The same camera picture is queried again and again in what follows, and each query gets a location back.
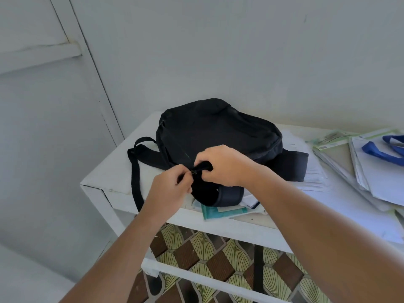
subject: backpack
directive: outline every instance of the backpack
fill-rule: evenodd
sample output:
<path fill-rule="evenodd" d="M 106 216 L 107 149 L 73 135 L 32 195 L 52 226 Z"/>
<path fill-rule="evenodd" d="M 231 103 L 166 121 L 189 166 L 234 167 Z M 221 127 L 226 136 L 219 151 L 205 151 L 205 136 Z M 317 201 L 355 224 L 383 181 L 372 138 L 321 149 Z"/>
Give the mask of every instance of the backpack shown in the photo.
<path fill-rule="evenodd" d="M 144 141 L 155 142 L 159 152 L 140 144 Z M 155 140 L 142 137 L 128 149 L 132 163 L 132 195 L 138 210 L 144 203 L 138 161 L 163 170 L 177 164 L 191 169 L 199 152 L 217 145 L 238 150 L 271 168 L 286 181 L 304 180 L 308 154 L 282 149 L 282 134 L 275 124 L 241 113 L 221 99 L 211 98 L 166 110 L 159 120 Z M 192 195 L 201 204 L 233 206 L 241 202 L 244 188 L 205 182 L 201 175 L 194 174 L 192 184 Z"/>

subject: blue lanyard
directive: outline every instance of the blue lanyard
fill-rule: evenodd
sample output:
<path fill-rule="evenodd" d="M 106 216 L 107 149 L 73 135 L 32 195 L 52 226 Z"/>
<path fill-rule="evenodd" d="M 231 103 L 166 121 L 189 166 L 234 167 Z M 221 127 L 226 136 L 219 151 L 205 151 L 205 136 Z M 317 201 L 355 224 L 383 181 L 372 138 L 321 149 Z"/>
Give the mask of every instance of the blue lanyard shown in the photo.
<path fill-rule="evenodd" d="M 381 158 L 381 159 L 383 159 L 383 160 L 385 160 L 385 161 L 387 161 L 387 162 L 395 163 L 396 165 L 399 165 L 399 166 L 404 166 L 404 147 L 398 147 L 398 146 L 392 145 L 392 144 L 390 143 L 390 140 L 391 140 L 392 138 L 393 138 L 393 139 L 396 139 L 396 140 L 399 141 L 399 142 L 404 143 L 404 135 L 400 135 L 400 136 L 388 135 L 388 136 L 383 136 L 382 138 L 383 138 L 383 140 L 384 140 L 386 143 L 388 143 L 388 144 L 390 145 L 390 147 L 391 147 L 395 152 L 397 152 L 398 154 L 402 155 L 403 157 L 402 157 L 402 158 L 398 158 L 398 157 L 392 156 L 392 155 L 390 155 L 390 154 L 381 152 L 381 151 L 376 147 L 375 143 L 372 142 L 372 141 L 366 143 L 366 144 L 362 147 L 363 152 L 365 152 L 365 153 L 367 153 L 367 154 L 369 154 L 369 155 L 372 155 L 372 156 Z"/>

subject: floor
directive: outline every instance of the floor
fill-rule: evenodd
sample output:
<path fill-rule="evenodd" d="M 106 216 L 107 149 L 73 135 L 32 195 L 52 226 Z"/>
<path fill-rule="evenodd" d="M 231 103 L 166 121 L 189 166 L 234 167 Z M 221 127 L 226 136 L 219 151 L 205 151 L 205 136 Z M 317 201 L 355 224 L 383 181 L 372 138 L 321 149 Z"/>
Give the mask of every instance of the floor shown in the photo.
<path fill-rule="evenodd" d="M 293 303 L 330 303 L 295 255 L 165 224 L 152 252 L 158 261 Z M 128 303 L 252 303 L 166 273 L 139 271 Z"/>

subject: forearm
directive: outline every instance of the forearm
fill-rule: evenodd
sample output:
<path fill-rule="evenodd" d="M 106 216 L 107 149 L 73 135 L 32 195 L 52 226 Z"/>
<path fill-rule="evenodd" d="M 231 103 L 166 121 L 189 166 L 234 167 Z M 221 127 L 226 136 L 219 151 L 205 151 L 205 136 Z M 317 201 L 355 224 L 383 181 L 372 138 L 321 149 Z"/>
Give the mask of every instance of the forearm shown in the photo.
<path fill-rule="evenodd" d="M 160 226 L 152 214 L 141 212 L 61 303 L 126 303 Z"/>
<path fill-rule="evenodd" d="M 398 251 L 268 168 L 256 165 L 249 172 L 246 188 L 333 302 L 401 298 L 404 262 Z"/>

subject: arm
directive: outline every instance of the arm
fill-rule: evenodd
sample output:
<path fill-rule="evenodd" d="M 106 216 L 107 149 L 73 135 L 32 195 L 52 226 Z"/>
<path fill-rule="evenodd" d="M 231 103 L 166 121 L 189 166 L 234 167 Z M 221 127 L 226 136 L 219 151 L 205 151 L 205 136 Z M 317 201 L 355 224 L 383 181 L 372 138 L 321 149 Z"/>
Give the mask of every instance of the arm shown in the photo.
<path fill-rule="evenodd" d="M 306 195 L 269 168 L 226 146 L 206 149 L 205 181 L 247 188 L 296 257 L 334 303 L 403 300 L 404 255 L 354 221 Z"/>
<path fill-rule="evenodd" d="M 126 303 L 154 236 L 191 193 L 193 181 L 183 165 L 156 176 L 140 213 L 60 303 Z"/>

